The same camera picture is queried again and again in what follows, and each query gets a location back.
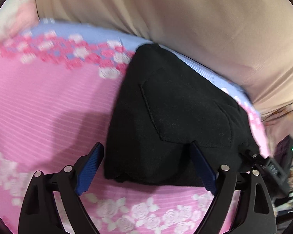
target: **folded clothing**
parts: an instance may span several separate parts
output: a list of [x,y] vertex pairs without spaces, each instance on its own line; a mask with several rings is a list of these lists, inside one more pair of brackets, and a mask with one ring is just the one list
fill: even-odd
[[239,147],[259,154],[238,103],[157,44],[139,47],[127,69],[106,142],[105,177],[202,186],[190,160],[196,140],[212,166],[247,172]]

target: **beige fabric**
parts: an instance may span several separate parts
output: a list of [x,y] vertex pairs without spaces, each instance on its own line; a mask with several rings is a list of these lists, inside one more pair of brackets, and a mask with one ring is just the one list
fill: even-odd
[[243,86],[265,118],[293,103],[289,0],[36,1],[40,17],[118,29],[200,62]]

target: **silver pin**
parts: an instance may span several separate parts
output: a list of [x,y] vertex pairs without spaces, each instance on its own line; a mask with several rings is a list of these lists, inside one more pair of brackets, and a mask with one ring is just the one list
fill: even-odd
[[64,172],[69,173],[72,169],[73,169],[73,167],[71,165],[65,166]]
[[227,166],[226,164],[223,164],[221,167],[220,167],[223,171],[227,172],[230,170],[230,167]]
[[35,177],[40,177],[40,176],[41,176],[41,174],[42,174],[42,172],[41,172],[41,171],[36,171],[36,172],[34,173],[34,176],[35,176]]
[[252,170],[253,175],[259,176],[259,171],[258,170]]

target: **pink bedsheet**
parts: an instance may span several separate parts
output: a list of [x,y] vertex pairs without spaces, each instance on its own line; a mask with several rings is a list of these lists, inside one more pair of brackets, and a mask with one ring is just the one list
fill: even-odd
[[[72,48],[74,61],[64,57]],[[99,57],[89,56],[91,48]],[[60,56],[50,56],[50,49]],[[0,46],[0,216],[13,233],[36,170],[58,172],[88,154],[97,141],[105,143],[131,55],[117,42],[89,45],[78,36],[66,40],[52,33],[25,34]],[[261,153],[268,155],[258,114],[241,105]],[[202,187],[119,184],[104,179],[102,166],[81,196],[102,234],[193,233],[212,198]],[[236,194],[222,232],[230,227],[237,199]],[[74,233],[58,195],[56,200],[66,231]]]

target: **blue gripper pad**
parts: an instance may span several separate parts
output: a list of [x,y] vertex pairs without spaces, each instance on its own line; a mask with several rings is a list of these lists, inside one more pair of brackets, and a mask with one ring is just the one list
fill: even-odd
[[89,189],[94,175],[102,162],[103,156],[104,147],[101,143],[97,143],[91,152],[87,156],[84,156],[85,162],[83,163],[79,173],[77,173],[75,192],[78,196]]
[[202,152],[198,148],[195,142],[190,144],[190,157],[194,164],[194,168],[197,175],[201,178],[206,190],[212,192],[212,195],[216,195],[216,174],[212,167],[209,165]]

